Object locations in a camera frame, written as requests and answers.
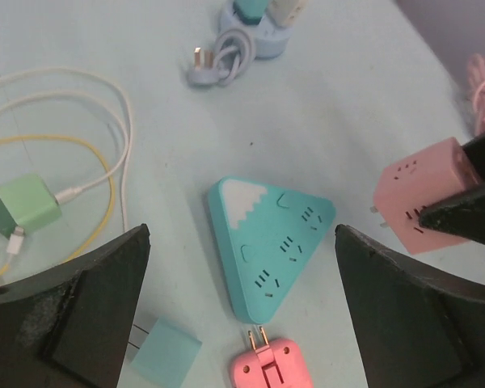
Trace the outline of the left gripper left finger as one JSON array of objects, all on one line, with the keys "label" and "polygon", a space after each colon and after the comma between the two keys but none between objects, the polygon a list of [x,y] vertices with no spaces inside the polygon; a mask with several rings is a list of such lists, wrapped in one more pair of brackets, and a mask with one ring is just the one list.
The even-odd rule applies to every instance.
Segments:
[{"label": "left gripper left finger", "polygon": [[0,387],[115,387],[150,255],[142,224],[0,287]]}]

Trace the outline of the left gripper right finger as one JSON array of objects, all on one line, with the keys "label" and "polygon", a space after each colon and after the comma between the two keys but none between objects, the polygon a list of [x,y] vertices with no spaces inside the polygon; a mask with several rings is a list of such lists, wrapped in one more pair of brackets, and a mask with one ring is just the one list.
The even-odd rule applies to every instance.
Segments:
[{"label": "left gripper right finger", "polygon": [[335,253],[370,387],[485,387],[485,285],[351,226]]}]

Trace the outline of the pink cube socket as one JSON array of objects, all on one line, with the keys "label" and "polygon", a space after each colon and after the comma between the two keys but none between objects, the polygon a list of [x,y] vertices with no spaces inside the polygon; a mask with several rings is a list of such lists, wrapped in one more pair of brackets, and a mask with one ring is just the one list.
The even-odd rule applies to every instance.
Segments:
[{"label": "pink cube socket", "polygon": [[373,205],[406,250],[417,255],[466,241],[425,229],[419,216],[429,205],[479,183],[462,146],[450,137],[386,167],[374,190]]}]

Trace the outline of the light teal charger plug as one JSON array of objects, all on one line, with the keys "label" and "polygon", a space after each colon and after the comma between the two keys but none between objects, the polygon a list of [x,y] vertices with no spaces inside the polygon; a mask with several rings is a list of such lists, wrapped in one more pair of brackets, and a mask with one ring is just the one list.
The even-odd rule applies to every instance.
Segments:
[{"label": "light teal charger plug", "polygon": [[133,368],[158,387],[181,387],[202,342],[165,318],[158,318],[150,329],[136,323],[132,328]]}]

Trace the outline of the teal triangular power strip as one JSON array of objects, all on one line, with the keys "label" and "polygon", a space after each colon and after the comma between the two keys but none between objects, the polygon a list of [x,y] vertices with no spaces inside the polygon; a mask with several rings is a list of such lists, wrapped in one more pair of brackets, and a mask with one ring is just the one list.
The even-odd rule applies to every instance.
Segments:
[{"label": "teal triangular power strip", "polygon": [[235,317],[270,322],[330,229],[335,206],[230,176],[209,189],[208,205]]}]

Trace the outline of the blue round power strip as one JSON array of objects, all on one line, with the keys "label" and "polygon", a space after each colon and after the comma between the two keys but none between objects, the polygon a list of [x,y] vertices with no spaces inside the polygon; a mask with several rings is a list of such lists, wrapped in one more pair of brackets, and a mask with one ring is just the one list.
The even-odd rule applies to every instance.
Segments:
[{"label": "blue round power strip", "polygon": [[221,9],[217,38],[211,49],[196,48],[194,63],[187,72],[193,87],[227,86],[243,75],[254,60],[279,57],[293,29],[279,26],[265,12],[257,24],[247,24],[237,1]]}]

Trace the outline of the white square adapter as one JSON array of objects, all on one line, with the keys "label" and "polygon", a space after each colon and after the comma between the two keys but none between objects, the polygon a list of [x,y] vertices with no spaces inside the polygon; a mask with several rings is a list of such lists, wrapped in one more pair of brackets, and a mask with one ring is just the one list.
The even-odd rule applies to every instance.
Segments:
[{"label": "white square adapter", "polygon": [[278,27],[291,27],[308,0],[271,0],[267,12]]}]

